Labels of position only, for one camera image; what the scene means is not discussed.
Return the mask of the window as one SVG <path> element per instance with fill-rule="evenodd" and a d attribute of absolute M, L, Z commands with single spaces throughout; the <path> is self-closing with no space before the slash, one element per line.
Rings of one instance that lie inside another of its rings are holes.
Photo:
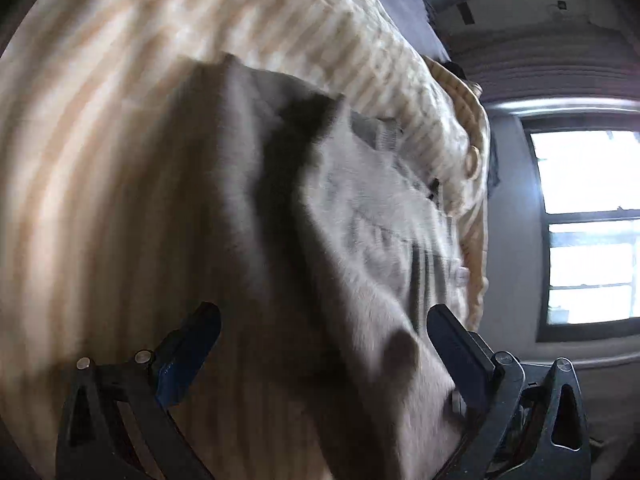
<path fill-rule="evenodd" d="M 538 341 L 638 334 L 638 119 L 570 115 L 523 126 L 540 203 Z"/>

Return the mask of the cream striped blanket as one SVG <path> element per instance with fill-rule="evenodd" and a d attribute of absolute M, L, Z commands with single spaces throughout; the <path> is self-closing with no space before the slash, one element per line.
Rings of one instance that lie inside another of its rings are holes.
<path fill-rule="evenodd" d="M 456 291 L 440 304 L 480 322 L 488 118 L 380 0 L 37 0 L 1 58 L 1 416 L 42 478 L 76 361 L 127 359 L 213 302 L 167 118 L 192 68 L 226 58 L 396 125 L 454 227 Z"/>

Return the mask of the lavender bed sheet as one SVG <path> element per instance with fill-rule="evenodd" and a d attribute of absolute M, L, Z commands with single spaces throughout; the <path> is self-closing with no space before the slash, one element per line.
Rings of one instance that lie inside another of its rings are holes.
<path fill-rule="evenodd" d="M 416 52 L 437 62 L 450 57 L 432 29 L 423 0 L 380 0 L 386 13 Z"/>

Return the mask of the taupe knit garment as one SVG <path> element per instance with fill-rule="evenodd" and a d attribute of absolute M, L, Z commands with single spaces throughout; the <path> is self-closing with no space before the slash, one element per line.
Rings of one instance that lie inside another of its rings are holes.
<path fill-rule="evenodd" d="M 221 479 L 431 479 L 458 446 L 426 333 L 460 257 L 399 129 L 236 58 L 194 66 L 167 129 L 201 209 L 221 342 L 194 441 Z"/>

